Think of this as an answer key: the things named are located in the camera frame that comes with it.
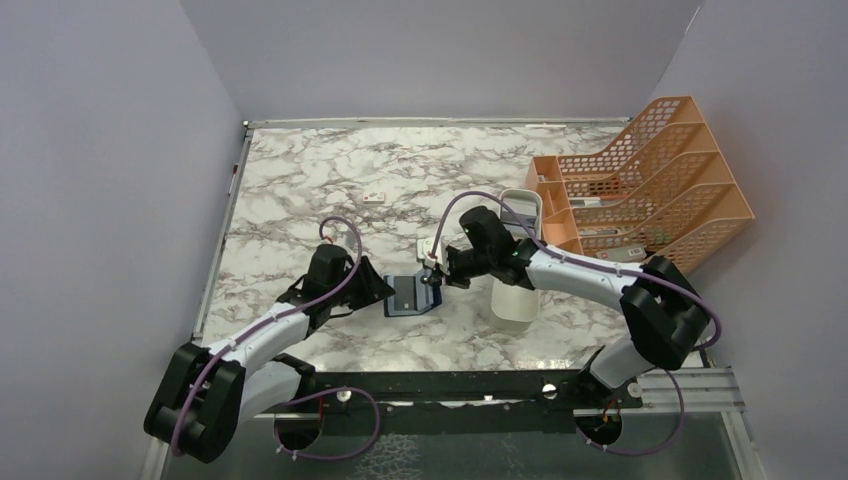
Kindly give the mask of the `blue leather card holder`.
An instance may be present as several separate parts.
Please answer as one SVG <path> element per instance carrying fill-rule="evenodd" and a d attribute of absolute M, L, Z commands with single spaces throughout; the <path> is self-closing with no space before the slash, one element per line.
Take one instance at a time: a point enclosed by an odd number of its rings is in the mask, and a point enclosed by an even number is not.
<path fill-rule="evenodd" d="M 385 275 L 383 280 L 395 294 L 383 300 L 384 316 L 420 316 L 438 308 L 443 302 L 440 286 L 424 281 L 431 273 L 431 269 L 422 268 L 410 275 Z"/>

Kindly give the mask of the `black VIP credit card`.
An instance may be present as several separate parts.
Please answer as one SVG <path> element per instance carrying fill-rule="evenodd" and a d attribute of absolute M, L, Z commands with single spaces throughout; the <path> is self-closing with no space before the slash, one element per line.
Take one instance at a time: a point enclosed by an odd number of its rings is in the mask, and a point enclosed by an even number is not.
<path fill-rule="evenodd" d="M 411 275 L 395 275 L 391 277 L 392 287 L 396 294 L 389 299 L 388 315 L 390 317 L 411 316 L 417 312 L 417 283 Z"/>

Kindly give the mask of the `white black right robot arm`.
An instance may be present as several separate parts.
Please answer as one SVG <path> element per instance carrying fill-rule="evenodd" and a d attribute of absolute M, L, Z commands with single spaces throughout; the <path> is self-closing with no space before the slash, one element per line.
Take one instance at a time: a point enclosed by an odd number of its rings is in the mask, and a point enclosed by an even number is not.
<path fill-rule="evenodd" d="M 466 211 L 460 250 L 434 237 L 419 258 L 431 285 L 466 289 L 490 275 L 525 290 L 581 297 L 624 316 L 627 333 L 596 352 L 577 380 L 579 398 L 600 407 L 629 380 L 653 369 L 677 370 L 699 347 L 715 316 L 677 266 L 665 257 L 615 263 L 573 254 L 530 236 L 515 238 L 492 210 Z"/>

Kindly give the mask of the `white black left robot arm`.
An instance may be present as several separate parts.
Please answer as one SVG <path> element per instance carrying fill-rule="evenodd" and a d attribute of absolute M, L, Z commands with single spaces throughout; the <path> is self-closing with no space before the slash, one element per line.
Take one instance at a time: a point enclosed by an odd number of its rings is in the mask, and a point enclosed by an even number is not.
<path fill-rule="evenodd" d="M 217 459 L 240 423 L 283 403 L 290 410 L 313 401 L 313 367 L 286 359 L 284 350 L 323 326 L 336 307 L 356 311 L 395 293 L 366 256 L 324 244 L 307 272 L 259 319 L 206 347 L 193 343 L 173 354 L 143 422 L 144 431 L 203 463 Z"/>

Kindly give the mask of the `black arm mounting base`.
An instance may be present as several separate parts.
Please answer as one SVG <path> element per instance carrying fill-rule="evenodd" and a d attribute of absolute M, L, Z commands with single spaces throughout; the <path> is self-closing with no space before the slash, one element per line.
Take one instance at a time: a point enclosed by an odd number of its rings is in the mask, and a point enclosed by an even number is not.
<path fill-rule="evenodd" d="M 321 437 L 385 434 L 586 433 L 612 443 L 621 414 L 643 405 L 635 381 L 606 391 L 581 370 L 319 372 L 288 354 L 274 357 L 246 389 L 273 415 L 276 440 L 299 455 Z"/>

